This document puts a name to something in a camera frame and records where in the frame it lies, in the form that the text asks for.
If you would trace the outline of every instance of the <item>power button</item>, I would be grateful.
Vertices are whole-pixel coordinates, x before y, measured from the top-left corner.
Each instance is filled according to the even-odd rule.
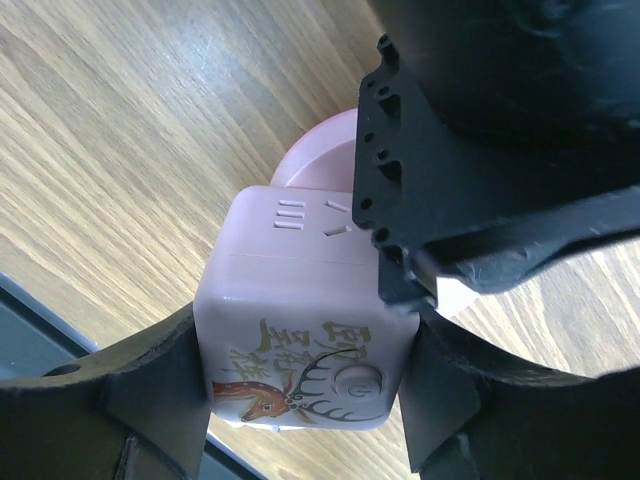
[[[343,368],[335,378],[336,393],[350,402],[366,402],[380,395],[382,375],[374,367],[352,365]]]

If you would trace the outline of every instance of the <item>orange deer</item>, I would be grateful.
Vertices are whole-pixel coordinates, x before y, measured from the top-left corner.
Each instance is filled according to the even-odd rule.
[[[353,351],[355,351],[355,349],[340,350],[320,355],[305,367],[300,374],[297,385],[294,388],[292,388],[293,372],[289,375],[287,384],[282,390],[261,382],[213,382],[214,401],[252,400],[247,411],[240,417],[240,420],[243,422],[251,422],[264,417],[276,418],[287,412],[294,412],[305,423],[316,423],[315,420],[308,415],[309,413],[329,420],[335,420],[337,422],[364,422],[367,420],[373,420],[374,418],[379,418],[347,418],[348,416],[353,415],[353,412],[346,412],[338,416],[333,415],[334,412],[342,410],[342,408],[331,408],[324,412],[320,412],[315,409],[317,405],[329,403],[328,400],[317,400],[311,404],[299,403],[301,400],[306,400],[307,397],[319,397],[324,395],[324,393],[305,392],[302,389],[302,385],[305,382],[321,382],[327,380],[327,378],[309,377],[309,373],[314,370],[332,370],[329,367],[321,367],[318,363],[332,355],[344,354]]]

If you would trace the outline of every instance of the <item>pink plastic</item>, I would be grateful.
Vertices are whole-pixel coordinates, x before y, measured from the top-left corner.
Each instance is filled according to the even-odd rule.
[[[284,156],[271,185],[353,192],[357,121],[353,109],[311,129]]]
[[[389,415],[418,318],[378,298],[378,253],[350,208],[349,193],[296,188],[250,187],[234,200],[194,300],[218,416],[366,430]],[[311,375],[320,380],[300,384],[327,354]],[[345,370],[355,363],[368,368]],[[297,384],[309,395],[293,395]],[[302,407],[315,401],[319,413]],[[333,408],[348,420],[322,416]]]

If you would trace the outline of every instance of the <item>power socket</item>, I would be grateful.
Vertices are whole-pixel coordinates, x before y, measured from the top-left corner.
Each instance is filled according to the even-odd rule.
[[[351,194],[250,187],[194,300],[212,410],[231,422],[366,430],[389,415],[415,336],[378,298]]]

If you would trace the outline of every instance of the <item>table surface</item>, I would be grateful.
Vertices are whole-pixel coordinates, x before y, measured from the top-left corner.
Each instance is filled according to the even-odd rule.
[[[101,347],[189,302],[225,212],[357,103],[360,0],[0,0],[2,270]],[[549,366],[639,363],[640,242],[455,319]],[[211,431],[270,478],[410,476],[397,408],[367,433]]]

